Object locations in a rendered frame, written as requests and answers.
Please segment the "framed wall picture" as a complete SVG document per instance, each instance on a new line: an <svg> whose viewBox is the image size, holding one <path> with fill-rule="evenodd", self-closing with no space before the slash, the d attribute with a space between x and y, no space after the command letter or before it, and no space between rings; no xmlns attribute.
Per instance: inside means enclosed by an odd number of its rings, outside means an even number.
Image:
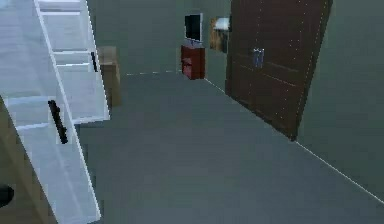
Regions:
<svg viewBox="0 0 384 224"><path fill-rule="evenodd" d="M210 22L210 48L226 53L228 51L229 18L215 17Z"/></svg>

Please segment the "red television stand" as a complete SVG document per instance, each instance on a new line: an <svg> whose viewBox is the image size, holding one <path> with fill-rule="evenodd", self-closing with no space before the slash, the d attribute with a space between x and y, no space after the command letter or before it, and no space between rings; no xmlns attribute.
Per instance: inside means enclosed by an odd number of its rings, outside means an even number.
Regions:
<svg viewBox="0 0 384 224"><path fill-rule="evenodd" d="M205 49L181 46L182 73L190 80L205 78Z"/></svg>

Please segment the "dark brown wooden door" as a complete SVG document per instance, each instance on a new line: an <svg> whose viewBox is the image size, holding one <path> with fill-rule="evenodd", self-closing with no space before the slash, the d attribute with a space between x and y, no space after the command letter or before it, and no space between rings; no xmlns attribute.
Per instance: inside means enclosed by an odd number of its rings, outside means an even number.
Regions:
<svg viewBox="0 0 384 224"><path fill-rule="evenodd" d="M225 93L292 141L333 1L231 1ZM255 48L265 50L262 68Z"/></svg>

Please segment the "black round object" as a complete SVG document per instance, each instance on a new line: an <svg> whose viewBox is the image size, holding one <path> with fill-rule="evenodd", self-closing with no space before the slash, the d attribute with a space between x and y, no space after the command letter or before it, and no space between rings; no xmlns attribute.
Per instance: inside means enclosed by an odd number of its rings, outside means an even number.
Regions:
<svg viewBox="0 0 384 224"><path fill-rule="evenodd" d="M8 185L0 185L0 208L8 205L14 197L14 189Z"/></svg>

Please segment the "white panelled door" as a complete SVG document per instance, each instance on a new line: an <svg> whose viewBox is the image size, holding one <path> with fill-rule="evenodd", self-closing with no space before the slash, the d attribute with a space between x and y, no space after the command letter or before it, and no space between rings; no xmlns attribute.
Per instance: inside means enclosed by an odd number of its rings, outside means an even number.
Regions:
<svg viewBox="0 0 384 224"><path fill-rule="evenodd" d="M37 0L75 124L110 119L87 0ZM98 72L94 72L95 52Z"/></svg>
<svg viewBox="0 0 384 224"><path fill-rule="evenodd" d="M0 0L0 96L58 224L90 224L100 209L35 0ZM67 128L62 144L48 106Z"/></svg>

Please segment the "black television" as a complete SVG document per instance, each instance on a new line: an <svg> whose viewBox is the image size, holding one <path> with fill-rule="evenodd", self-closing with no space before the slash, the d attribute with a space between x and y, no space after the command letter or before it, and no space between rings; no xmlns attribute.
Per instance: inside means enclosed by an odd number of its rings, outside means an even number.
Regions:
<svg viewBox="0 0 384 224"><path fill-rule="evenodd" d="M199 14L190 14L184 17L185 37L193 41L202 41L202 19Z"/></svg>

